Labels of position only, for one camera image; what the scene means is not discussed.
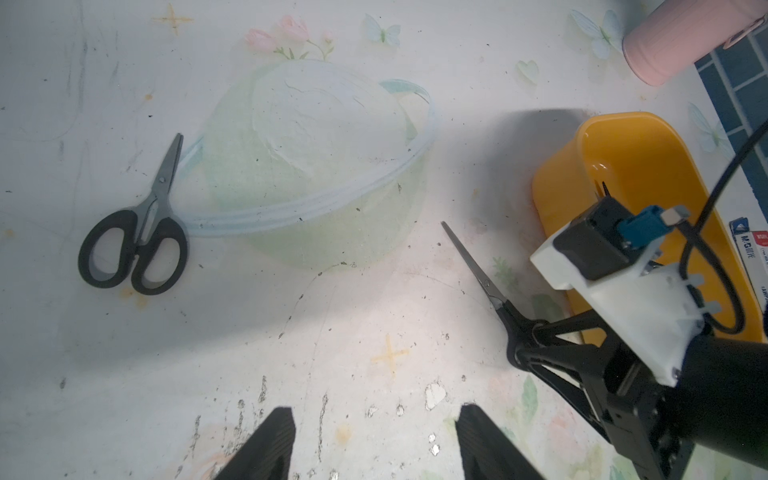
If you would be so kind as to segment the yellow plastic storage box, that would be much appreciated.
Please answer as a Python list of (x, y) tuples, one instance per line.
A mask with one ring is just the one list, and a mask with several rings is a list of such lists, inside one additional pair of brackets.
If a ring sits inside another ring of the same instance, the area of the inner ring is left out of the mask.
[[(708, 197), (681, 137), (660, 117), (645, 112), (590, 118), (538, 168), (532, 196), (546, 237), (605, 196), (605, 188), (633, 214), (649, 205), (684, 205), (692, 214), (691, 223)], [(731, 234), (717, 213), (708, 219), (701, 235), (733, 281), (746, 315), (740, 334), (717, 332), (716, 336), (767, 344), (758, 298)], [(692, 253), (688, 271), (704, 277), (705, 283), (699, 287), (704, 299), (717, 301), (722, 312), (715, 318), (731, 326), (734, 312), (728, 296), (698, 251)]]

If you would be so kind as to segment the thin black scissors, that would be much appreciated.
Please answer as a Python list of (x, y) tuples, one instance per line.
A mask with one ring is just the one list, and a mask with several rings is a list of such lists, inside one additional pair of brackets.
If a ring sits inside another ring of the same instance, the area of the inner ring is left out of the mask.
[(441, 226), (469, 267), (470, 271), (475, 276), (505, 328), (507, 333), (506, 358), (508, 362), (519, 370), (529, 371), (529, 365), (518, 358), (518, 352), (521, 349), (532, 348), (535, 346), (532, 329), (536, 325), (536, 322), (524, 316), (512, 302), (506, 298), (501, 290), (493, 283), (491, 278), (477, 264), (469, 251), (465, 248), (464, 244), (445, 221), (441, 222)]

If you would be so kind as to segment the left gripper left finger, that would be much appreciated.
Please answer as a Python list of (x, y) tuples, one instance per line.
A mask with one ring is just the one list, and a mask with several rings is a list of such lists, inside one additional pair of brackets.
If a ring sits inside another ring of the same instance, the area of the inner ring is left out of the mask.
[(288, 479), (295, 437), (292, 409), (275, 408), (219, 471), (215, 479)]

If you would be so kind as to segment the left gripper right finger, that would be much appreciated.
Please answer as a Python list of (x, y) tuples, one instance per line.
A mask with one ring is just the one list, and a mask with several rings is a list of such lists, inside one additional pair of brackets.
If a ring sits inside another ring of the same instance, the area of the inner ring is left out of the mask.
[(455, 428), (466, 480), (544, 479), (478, 405), (464, 404)]

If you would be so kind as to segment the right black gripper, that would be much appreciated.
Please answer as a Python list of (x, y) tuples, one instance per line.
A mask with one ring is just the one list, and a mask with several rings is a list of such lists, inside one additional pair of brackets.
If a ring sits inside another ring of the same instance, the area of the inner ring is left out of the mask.
[(767, 466), (767, 347), (700, 334), (672, 386), (594, 311), (547, 323), (506, 311), (507, 358), (630, 459), (642, 479), (679, 479), (697, 445)]

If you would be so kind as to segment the small black scissors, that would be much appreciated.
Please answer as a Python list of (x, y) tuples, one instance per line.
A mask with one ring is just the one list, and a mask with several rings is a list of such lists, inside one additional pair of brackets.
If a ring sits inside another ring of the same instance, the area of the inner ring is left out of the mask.
[[(150, 193), (137, 206), (118, 210), (99, 221), (83, 240), (77, 260), (78, 271), (85, 283), (109, 289), (130, 279), (133, 289), (145, 296), (156, 296), (170, 290), (185, 270), (189, 257), (189, 240), (184, 227), (173, 216), (169, 194), (179, 164), (184, 137), (178, 133), (172, 140)], [(118, 251), (117, 268), (108, 273), (97, 268), (94, 252), (101, 237), (118, 229), (123, 238)], [(161, 244), (171, 240), (179, 249), (177, 264), (162, 282), (146, 279), (146, 271)]]

